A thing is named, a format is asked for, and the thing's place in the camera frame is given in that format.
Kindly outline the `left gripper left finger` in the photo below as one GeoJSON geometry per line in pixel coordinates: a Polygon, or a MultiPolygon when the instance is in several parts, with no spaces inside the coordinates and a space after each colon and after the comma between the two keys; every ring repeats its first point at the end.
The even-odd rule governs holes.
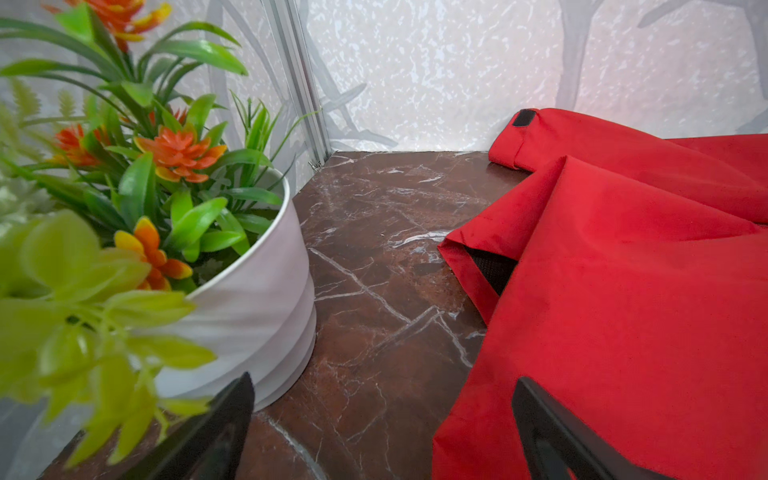
{"type": "Polygon", "coordinates": [[[244,373],[217,394],[207,413],[177,429],[123,479],[233,479],[244,449],[255,393],[244,373]]]}

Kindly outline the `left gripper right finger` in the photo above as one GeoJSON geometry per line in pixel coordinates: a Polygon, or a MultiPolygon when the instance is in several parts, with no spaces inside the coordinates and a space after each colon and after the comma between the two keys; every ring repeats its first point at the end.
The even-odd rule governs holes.
{"type": "Polygon", "coordinates": [[[511,407],[533,479],[662,479],[631,463],[529,377],[511,407]]]}

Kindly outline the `red jacket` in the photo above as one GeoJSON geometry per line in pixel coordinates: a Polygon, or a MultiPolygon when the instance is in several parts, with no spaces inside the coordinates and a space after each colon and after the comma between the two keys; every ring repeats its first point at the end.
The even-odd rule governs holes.
{"type": "Polygon", "coordinates": [[[765,478],[766,136],[524,109],[489,159],[527,176],[439,247],[488,330],[433,477],[529,477],[528,377],[640,467],[765,478]]]}

